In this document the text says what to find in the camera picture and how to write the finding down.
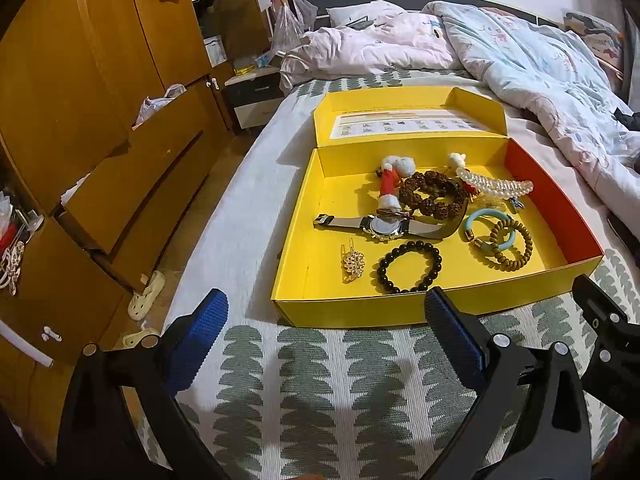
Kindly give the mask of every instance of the instruction sheet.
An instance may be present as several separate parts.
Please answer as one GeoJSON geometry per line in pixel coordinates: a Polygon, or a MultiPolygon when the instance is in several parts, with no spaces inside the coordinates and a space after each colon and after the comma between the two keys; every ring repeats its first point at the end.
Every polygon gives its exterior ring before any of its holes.
{"type": "Polygon", "coordinates": [[[380,134],[419,134],[423,132],[488,132],[488,127],[458,110],[382,110],[343,114],[336,118],[331,139],[380,134]]]}

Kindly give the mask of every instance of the black bead bracelet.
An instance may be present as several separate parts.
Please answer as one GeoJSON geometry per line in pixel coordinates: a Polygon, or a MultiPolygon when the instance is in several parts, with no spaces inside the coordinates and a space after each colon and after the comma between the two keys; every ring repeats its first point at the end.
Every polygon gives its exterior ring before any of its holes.
{"type": "Polygon", "coordinates": [[[404,294],[406,292],[418,292],[427,290],[431,283],[433,283],[433,280],[438,277],[438,272],[442,270],[442,256],[440,256],[440,251],[438,250],[438,248],[434,247],[428,242],[423,242],[422,240],[418,240],[417,242],[410,241],[400,245],[399,247],[396,247],[395,249],[392,249],[391,252],[387,253],[385,257],[380,260],[380,263],[378,265],[378,270],[376,272],[378,273],[378,282],[380,283],[380,285],[382,285],[384,289],[391,294],[404,294]],[[394,282],[389,280],[389,278],[387,277],[386,268],[393,260],[395,260],[398,256],[405,254],[407,251],[423,251],[425,253],[431,254],[431,256],[433,256],[433,267],[420,282],[420,285],[414,286],[411,290],[400,290],[395,286],[394,282]]]}

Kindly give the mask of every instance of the wristwatch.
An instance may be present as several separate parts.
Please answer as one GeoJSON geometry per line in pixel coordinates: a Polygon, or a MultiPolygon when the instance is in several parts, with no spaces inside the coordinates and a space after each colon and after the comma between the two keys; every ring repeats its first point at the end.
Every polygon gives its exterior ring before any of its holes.
{"type": "Polygon", "coordinates": [[[458,230],[465,217],[467,206],[468,200],[465,200],[458,216],[446,224],[427,224],[418,220],[411,220],[402,213],[392,212],[357,218],[338,218],[327,214],[319,214],[318,218],[314,220],[314,224],[324,227],[362,229],[373,238],[384,242],[395,240],[405,235],[442,240],[458,230]]]}

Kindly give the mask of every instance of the plastic bag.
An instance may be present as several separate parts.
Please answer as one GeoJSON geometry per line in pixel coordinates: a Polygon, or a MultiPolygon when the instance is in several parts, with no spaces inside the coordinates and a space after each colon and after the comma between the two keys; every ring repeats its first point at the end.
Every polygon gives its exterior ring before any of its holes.
{"type": "Polygon", "coordinates": [[[4,235],[11,222],[11,213],[14,210],[11,200],[0,191],[0,237],[4,235]]]}
{"type": "Polygon", "coordinates": [[[136,126],[140,126],[149,117],[155,114],[160,108],[167,106],[171,101],[178,97],[180,94],[184,94],[187,89],[180,84],[169,86],[164,93],[164,97],[158,99],[150,99],[148,96],[142,101],[142,106],[138,112],[138,118],[136,119],[136,126]]]}
{"type": "Polygon", "coordinates": [[[305,30],[312,30],[318,16],[318,8],[307,0],[293,0],[293,3],[296,6],[298,17],[305,26],[305,30]]]}
{"type": "Polygon", "coordinates": [[[269,60],[276,54],[283,56],[289,50],[300,45],[300,36],[305,32],[303,23],[297,19],[288,6],[283,5],[278,10],[278,19],[273,31],[273,41],[269,51],[269,60]]]}

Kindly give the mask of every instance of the wooden wardrobe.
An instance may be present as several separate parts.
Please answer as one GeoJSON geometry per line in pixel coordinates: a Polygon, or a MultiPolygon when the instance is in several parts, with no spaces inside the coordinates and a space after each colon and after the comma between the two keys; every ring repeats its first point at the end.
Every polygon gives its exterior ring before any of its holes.
{"type": "Polygon", "coordinates": [[[190,0],[25,0],[1,38],[0,162],[46,220],[0,319],[54,360],[74,364],[144,290],[230,139],[211,71],[190,0]],[[175,83],[187,91],[133,129],[175,83]]]}

